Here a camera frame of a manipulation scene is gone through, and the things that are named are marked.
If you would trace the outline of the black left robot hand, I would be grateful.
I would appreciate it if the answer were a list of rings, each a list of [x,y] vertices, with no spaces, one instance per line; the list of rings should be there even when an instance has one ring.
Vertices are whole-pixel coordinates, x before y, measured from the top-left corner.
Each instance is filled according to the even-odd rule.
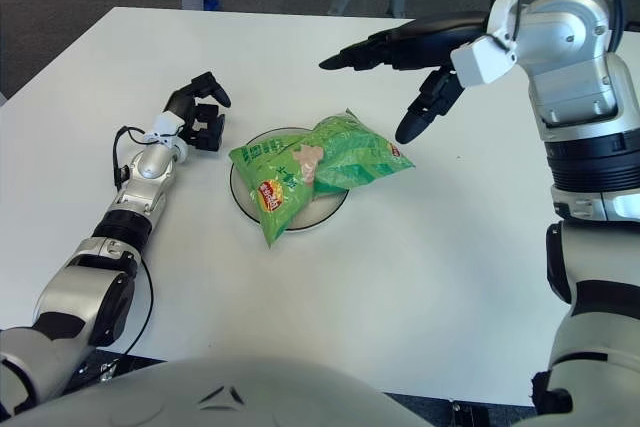
[[[230,108],[231,100],[211,71],[174,91],[164,108],[184,121],[178,136],[197,150],[217,152],[221,145],[225,115],[220,107]]]

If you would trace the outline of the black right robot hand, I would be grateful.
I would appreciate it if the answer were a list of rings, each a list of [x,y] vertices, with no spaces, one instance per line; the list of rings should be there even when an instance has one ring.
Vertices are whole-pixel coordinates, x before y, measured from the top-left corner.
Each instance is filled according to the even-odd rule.
[[[438,116],[446,115],[464,91],[450,54],[486,32],[489,13],[462,11],[432,14],[398,27],[376,32],[323,60],[324,70],[370,70],[381,64],[395,70],[431,72],[397,127],[395,140],[407,144]]]

